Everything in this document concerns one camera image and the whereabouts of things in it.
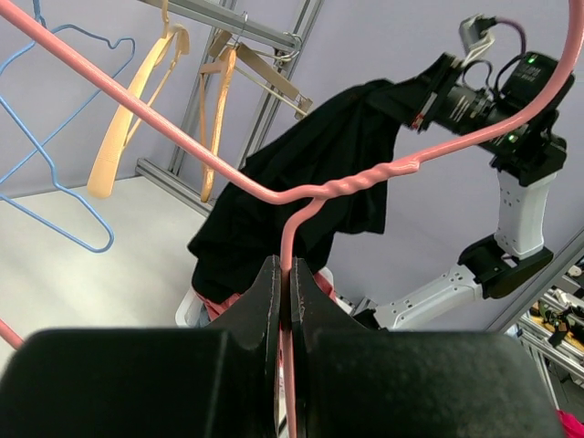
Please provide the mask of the black garment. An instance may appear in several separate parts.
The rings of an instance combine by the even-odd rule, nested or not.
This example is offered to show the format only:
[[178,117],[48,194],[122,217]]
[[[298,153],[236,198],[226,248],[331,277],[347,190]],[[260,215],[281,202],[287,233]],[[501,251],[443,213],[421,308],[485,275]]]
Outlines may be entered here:
[[[390,81],[377,79],[340,92],[249,156],[241,172],[270,190],[283,192],[392,161],[401,124],[372,104],[390,87]],[[387,184],[380,182],[327,201],[298,228],[295,256],[318,272],[328,262],[337,233],[383,234],[387,199]],[[246,292],[265,259],[279,253],[288,218],[307,203],[305,199],[265,203],[228,183],[188,244],[197,259],[193,289],[215,304]]]

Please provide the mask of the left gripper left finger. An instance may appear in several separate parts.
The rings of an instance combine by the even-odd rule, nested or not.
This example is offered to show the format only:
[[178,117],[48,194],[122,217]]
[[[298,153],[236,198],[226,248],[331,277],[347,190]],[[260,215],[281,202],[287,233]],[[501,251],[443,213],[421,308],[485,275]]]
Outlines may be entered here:
[[1,379],[4,437],[274,437],[281,274],[204,328],[51,329]]

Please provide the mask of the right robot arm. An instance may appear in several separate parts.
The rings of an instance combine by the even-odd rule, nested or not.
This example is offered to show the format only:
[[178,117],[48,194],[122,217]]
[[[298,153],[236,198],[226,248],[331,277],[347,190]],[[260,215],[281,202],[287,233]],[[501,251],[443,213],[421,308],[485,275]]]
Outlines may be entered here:
[[[496,98],[455,86],[436,122],[454,133],[498,123],[523,109],[549,83],[558,62],[537,52],[513,58],[512,73]],[[439,278],[400,300],[377,305],[363,299],[352,316],[369,329],[417,329],[460,306],[507,297],[545,268],[553,253],[543,223],[550,185],[567,159],[566,141],[555,135],[558,105],[575,82],[568,75],[554,98],[532,120],[481,143],[493,155],[499,186],[496,231],[467,246]]]

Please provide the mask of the pink wire hanger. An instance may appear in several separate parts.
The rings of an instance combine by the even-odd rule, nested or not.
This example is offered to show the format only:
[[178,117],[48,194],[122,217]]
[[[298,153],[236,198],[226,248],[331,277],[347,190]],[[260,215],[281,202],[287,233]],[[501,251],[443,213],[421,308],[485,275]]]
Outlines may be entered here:
[[6,21],[34,39],[45,50],[137,115],[163,136],[196,156],[202,163],[221,173],[230,182],[266,203],[286,204],[308,198],[310,200],[308,206],[293,214],[284,227],[280,256],[281,270],[285,278],[290,277],[293,241],[297,229],[313,217],[326,201],[368,189],[374,184],[387,181],[392,177],[418,172],[424,162],[501,137],[536,117],[559,93],[572,72],[582,48],[583,4],[580,1],[571,1],[568,4],[568,10],[568,33],[558,66],[548,80],[547,85],[516,115],[481,130],[470,132],[459,139],[446,141],[417,151],[394,162],[378,164],[366,171],[340,180],[332,180],[321,185],[300,185],[287,191],[275,192],[254,182],[217,156],[211,154],[199,142],[170,123],[154,109],[148,107],[140,99],[133,97],[118,82],[81,56],[67,43],[46,30],[14,3],[4,1],[1,4],[1,16]]

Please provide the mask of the light wooden hanger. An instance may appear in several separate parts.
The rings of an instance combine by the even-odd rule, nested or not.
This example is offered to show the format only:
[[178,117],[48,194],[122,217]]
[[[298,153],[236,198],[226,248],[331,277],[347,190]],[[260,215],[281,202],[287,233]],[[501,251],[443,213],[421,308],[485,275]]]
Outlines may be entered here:
[[[152,46],[127,88],[127,91],[132,96],[141,99],[152,72],[167,58],[171,48],[174,47],[168,69],[157,88],[151,94],[147,102],[148,107],[152,105],[160,94],[181,57],[190,53],[189,32],[180,24],[171,24],[168,6],[168,1],[161,1],[162,36]],[[87,189],[91,196],[104,199],[111,195],[122,153],[140,125],[141,119],[138,116],[135,116],[122,105],[118,106],[89,175]]]

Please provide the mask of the dark pink t shirt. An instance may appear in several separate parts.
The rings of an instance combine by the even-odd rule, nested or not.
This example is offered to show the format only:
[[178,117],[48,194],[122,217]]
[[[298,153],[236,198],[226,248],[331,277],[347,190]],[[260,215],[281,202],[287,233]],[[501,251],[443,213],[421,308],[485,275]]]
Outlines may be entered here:
[[[313,275],[313,278],[320,288],[320,290],[327,295],[333,301],[336,301],[336,291],[333,284],[332,273],[323,268]],[[201,294],[197,293],[196,296],[200,298],[204,304],[204,307],[209,315],[209,319],[214,321],[220,315],[222,315],[228,308],[230,308],[239,298],[239,294],[233,294],[224,302],[217,304],[208,298],[204,298]]]

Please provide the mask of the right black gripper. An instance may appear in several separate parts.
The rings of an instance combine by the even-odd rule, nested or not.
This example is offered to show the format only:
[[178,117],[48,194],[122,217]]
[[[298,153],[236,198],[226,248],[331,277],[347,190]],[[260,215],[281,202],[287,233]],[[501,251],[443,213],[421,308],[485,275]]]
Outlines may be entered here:
[[451,112],[456,106],[455,99],[463,94],[459,84],[462,73],[462,60],[444,52],[413,78],[390,83],[373,92],[367,103],[374,110],[418,132],[427,130],[431,123],[450,132],[461,132],[460,124]]

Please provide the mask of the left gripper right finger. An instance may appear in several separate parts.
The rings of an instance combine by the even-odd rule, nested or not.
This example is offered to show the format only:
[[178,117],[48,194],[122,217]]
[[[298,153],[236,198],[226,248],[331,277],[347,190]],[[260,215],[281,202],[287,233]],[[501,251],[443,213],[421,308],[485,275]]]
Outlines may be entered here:
[[293,437],[560,437],[520,344],[504,334],[364,328],[297,259],[289,273]]

